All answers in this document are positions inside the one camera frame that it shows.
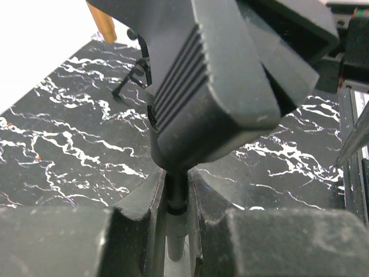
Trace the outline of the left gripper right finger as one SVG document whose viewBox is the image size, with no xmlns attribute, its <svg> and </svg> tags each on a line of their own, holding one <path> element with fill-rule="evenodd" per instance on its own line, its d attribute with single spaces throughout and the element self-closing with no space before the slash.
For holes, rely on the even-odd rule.
<svg viewBox="0 0 369 277">
<path fill-rule="evenodd" d="M 192 276 L 367 276 L 368 230 L 344 210 L 242 210 L 188 174 Z"/>
</svg>

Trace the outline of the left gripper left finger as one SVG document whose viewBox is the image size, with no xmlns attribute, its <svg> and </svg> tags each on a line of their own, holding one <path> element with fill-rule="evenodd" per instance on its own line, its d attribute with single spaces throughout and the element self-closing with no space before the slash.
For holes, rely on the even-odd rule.
<svg viewBox="0 0 369 277">
<path fill-rule="evenodd" d="M 163 276 L 165 174 L 113 207 L 1 208 L 2 276 Z"/>
</svg>

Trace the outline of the tripod shock-mount mic stand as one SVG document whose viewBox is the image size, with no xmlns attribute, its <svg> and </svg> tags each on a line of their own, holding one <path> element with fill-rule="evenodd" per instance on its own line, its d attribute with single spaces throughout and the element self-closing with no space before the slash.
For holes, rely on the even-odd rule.
<svg viewBox="0 0 369 277">
<path fill-rule="evenodd" d="M 150 58 L 149 58 L 149 51 L 148 46 L 145 40 L 134 30 L 128 29 L 127 36 L 130 40 L 138 40 L 138 44 L 141 49 L 141 58 L 135 61 L 134 66 L 130 69 L 126 77 L 121 81 L 121 83 L 112 91 L 112 96 L 115 98 L 119 97 L 119 94 L 122 88 L 129 82 L 132 81 L 136 85 L 138 85 L 142 89 L 146 89 L 150 85 L 152 85 L 152 74 L 150 68 Z M 142 83 L 138 80 L 135 75 L 137 76 L 145 76 L 146 83 Z"/>
</svg>

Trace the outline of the round-base mic stand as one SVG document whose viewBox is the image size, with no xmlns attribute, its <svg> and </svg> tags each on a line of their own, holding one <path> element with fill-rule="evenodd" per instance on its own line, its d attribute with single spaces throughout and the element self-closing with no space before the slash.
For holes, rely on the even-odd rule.
<svg viewBox="0 0 369 277">
<path fill-rule="evenodd" d="M 320 1 L 89 1 L 138 40 L 151 155 L 165 170 L 168 255 L 183 257 L 188 172 L 273 131 L 303 104 L 338 43 Z"/>
</svg>

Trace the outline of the gold microphone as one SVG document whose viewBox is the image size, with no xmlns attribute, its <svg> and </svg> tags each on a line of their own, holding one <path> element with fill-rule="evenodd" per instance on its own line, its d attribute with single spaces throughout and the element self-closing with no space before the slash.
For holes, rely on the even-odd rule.
<svg viewBox="0 0 369 277">
<path fill-rule="evenodd" d="M 117 36 L 112 18 L 88 2 L 87 6 L 103 39 L 107 43 L 114 43 Z"/>
</svg>

